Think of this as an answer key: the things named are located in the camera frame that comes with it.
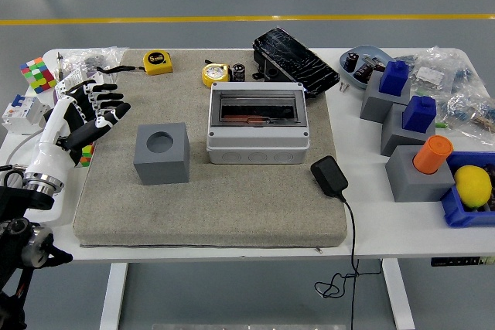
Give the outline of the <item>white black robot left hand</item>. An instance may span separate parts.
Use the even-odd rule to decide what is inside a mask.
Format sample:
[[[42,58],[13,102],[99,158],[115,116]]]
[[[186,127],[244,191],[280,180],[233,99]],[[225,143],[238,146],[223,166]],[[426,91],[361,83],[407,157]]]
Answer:
[[[24,174],[28,189],[47,187],[57,193],[65,186],[82,149],[107,134],[130,110],[117,88],[87,80],[56,102]]]

